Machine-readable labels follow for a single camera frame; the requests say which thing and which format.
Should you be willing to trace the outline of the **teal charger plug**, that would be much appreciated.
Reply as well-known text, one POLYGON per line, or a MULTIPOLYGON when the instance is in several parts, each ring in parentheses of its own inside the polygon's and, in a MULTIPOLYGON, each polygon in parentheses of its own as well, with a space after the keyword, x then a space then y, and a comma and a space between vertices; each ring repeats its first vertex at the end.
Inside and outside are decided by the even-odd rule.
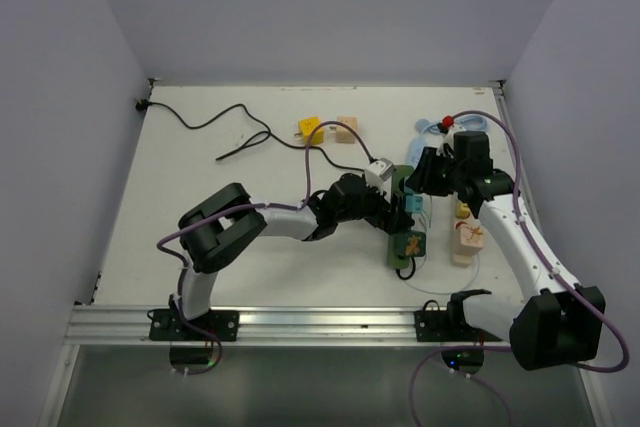
POLYGON ((424 211, 424 197, 420 194, 406 194, 404 209, 410 215, 421 215, 424 211))

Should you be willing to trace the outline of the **beige dragon cube adapter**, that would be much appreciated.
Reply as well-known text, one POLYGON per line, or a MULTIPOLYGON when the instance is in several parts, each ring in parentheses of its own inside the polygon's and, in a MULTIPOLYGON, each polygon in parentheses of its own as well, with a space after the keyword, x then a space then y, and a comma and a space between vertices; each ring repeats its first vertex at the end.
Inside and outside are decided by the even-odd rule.
POLYGON ((335 139, 337 143, 354 144, 356 142, 355 132, 358 131, 358 121, 356 117, 338 116, 338 125, 335 128, 335 139))

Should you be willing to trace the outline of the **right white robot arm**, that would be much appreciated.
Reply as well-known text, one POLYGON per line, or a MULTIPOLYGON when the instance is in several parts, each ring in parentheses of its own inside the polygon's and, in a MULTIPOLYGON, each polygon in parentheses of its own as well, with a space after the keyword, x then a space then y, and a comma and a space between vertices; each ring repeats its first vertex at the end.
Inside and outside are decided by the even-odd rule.
POLYGON ((423 150, 410 189, 465 202, 496 241, 518 282, 525 304, 508 306, 486 289, 456 292, 447 304, 451 336, 468 339, 479 329, 509 343, 526 370, 559 365, 589 369, 600 343, 602 292, 584 287, 559 261, 520 198, 518 174, 495 168, 489 149, 454 148, 442 155, 423 150))

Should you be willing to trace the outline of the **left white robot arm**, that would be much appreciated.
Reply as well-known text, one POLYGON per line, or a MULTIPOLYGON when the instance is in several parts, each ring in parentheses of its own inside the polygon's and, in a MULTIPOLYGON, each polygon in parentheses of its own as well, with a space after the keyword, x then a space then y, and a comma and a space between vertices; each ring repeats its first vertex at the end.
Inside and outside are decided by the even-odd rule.
POLYGON ((414 226, 399 197, 388 199, 363 175, 344 174, 328 189, 311 193, 301 206, 260 202, 240 183, 225 186, 184 214, 179 230, 157 243, 158 250, 182 263, 170 297, 173 328, 189 340, 205 333, 218 273, 255 239, 315 242, 334 234, 341 223, 360 220, 389 236, 414 226))

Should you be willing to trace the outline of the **yellow cube socket adapter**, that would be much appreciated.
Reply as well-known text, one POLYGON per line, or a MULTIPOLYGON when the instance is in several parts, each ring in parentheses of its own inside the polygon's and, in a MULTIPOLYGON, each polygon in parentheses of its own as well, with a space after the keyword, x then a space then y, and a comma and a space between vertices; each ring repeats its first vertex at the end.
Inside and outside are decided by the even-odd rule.
POLYGON ((301 119, 297 122, 297 132, 294 138, 304 144, 319 146, 324 143, 325 130, 320 126, 321 119, 317 116, 301 119))

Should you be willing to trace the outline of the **green power strip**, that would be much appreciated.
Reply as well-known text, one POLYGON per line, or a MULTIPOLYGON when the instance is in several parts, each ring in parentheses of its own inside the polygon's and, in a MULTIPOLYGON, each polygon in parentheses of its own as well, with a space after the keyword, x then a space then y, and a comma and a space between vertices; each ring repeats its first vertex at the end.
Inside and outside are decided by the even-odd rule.
POLYGON ((395 167, 391 178, 391 220, 388 222, 386 262, 392 270, 412 268, 417 258, 426 256, 426 232, 419 229, 424 200, 405 185, 413 171, 410 165, 399 165, 395 167))

